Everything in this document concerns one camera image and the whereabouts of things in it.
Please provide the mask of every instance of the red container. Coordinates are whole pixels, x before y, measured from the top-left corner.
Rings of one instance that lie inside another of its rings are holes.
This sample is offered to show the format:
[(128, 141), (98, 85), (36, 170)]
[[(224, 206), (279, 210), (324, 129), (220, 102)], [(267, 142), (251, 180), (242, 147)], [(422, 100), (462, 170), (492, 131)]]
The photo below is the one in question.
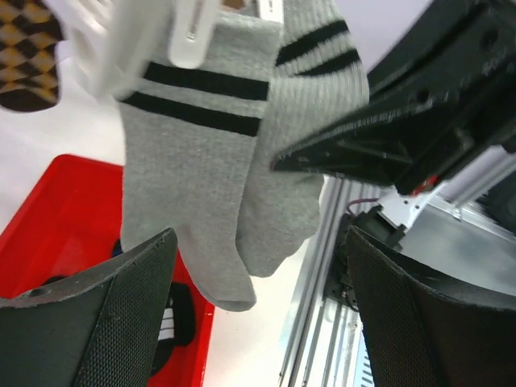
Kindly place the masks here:
[[(16, 297), (50, 277), (71, 276), (110, 259), (121, 209), (121, 167), (57, 157), (0, 235), (0, 297)], [(192, 292), (196, 338), (188, 347), (174, 348), (149, 387), (200, 387), (204, 377), (214, 307), (177, 258), (173, 280)]]

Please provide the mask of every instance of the black bracket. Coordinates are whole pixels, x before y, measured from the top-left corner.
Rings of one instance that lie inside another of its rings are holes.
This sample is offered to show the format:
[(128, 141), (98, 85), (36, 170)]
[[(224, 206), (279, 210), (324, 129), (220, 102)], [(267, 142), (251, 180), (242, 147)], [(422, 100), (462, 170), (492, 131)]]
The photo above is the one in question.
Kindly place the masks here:
[(273, 169), (411, 194), (505, 143), (516, 133), (516, 6), (434, 0), (368, 77), (368, 106), (285, 149)]
[(324, 297), (357, 310), (355, 291), (347, 270), (346, 237), (351, 226), (358, 227), (390, 248), (401, 251), (402, 246), (399, 242), (405, 236), (406, 229), (404, 226), (394, 227), (383, 218), (381, 210), (381, 206), (375, 206), (356, 217), (344, 214), (340, 219), (330, 270), (324, 287)]

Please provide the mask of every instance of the gray cloth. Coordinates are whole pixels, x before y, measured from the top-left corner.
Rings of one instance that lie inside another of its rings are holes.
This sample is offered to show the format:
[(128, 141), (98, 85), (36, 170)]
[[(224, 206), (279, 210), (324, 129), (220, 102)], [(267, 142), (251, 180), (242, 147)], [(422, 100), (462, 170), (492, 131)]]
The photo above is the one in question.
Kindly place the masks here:
[[(308, 173), (273, 173), (270, 164), (281, 150), (295, 144), (368, 102), (368, 83), (347, 26), (331, 0), (284, 0), (282, 47), (328, 24), (340, 21), (342, 31), (319, 39), (312, 34), (300, 52), (278, 64), (270, 84), (268, 106), (239, 212), (237, 248), (252, 276), (271, 276), (318, 228), (318, 197), (323, 176)], [(336, 57), (356, 54), (343, 68), (319, 75), (296, 74), (318, 69)]]
[[(201, 70), (214, 77), (229, 74), (268, 82), (280, 33), (276, 23), (221, 12)], [(166, 31), (152, 61), (171, 66), (166, 57), (168, 35)], [(183, 80), (196, 70), (184, 71)], [(265, 99), (248, 100), (197, 88), (142, 80), (138, 92), (243, 117), (261, 119), (264, 115)], [(127, 152), (123, 249), (172, 227), (185, 266), (202, 295), (226, 310), (251, 308), (256, 295), (236, 250), (235, 233), (256, 137), (188, 122), (181, 109), (167, 114), (141, 110), (131, 105), (131, 98), (120, 104)]]

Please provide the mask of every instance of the white tabletop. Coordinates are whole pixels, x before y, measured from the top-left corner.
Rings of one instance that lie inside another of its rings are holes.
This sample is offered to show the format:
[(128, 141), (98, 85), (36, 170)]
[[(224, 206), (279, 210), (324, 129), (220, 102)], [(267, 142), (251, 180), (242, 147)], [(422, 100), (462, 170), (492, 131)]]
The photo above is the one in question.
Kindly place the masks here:
[[(396, 42), (429, 0), (338, 0), (370, 68)], [(69, 48), (61, 47), (61, 58)], [(34, 184), (62, 153), (124, 163), (123, 129), (114, 103), (99, 105), (74, 81), (71, 59), (60, 64), (60, 104), (33, 114), (0, 110), (0, 231)], [(205, 387), (276, 385), (278, 345), (305, 249), (268, 279), (253, 279), (258, 303), (245, 313), (216, 310)]]

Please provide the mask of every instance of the black stripe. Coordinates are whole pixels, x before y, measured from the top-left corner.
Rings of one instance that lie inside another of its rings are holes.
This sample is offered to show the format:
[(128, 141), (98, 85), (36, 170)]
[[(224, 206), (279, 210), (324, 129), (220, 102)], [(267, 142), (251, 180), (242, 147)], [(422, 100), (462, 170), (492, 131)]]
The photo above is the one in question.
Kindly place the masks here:
[(308, 69), (296, 75), (304, 77), (316, 77), (318, 75), (335, 73), (337, 71), (344, 70), (346, 67), (353, 65), (356, 62), (360, 62), (358, 52), (353, 49), (344, 54), (340, 54), (328, 62), (324, 62), (315, 66), (312, 69)]
[(343, 20), (337, 20), (319, 28), (318, 30), (312, 31), (291, 44), (287, 44), (281, 48), (276, 59), (276, 66), (281, 66), (284, 63), (295, 60), (296, 58), (313, 50), (321, 43), (330, 40), (338, 34), (343, 34), (348, 31), (349, 28), (347, 28), (347, 24)]
[(230, 131), (250, 137), (257, 135), (260, 126), (260, 119), (256, 117), (224, 113), (186, 103), (169, 101), (168, 99), (139, 92), (124, 99), (122, 103), (150, 113), (166, 115), (202, 127), (212, 127), (221, 131)]
[(267, 101), (268, 82), (206, 70), (188, 70), (151, 62), (144, 78), (148, 81), (227, 95), (249, 101)]

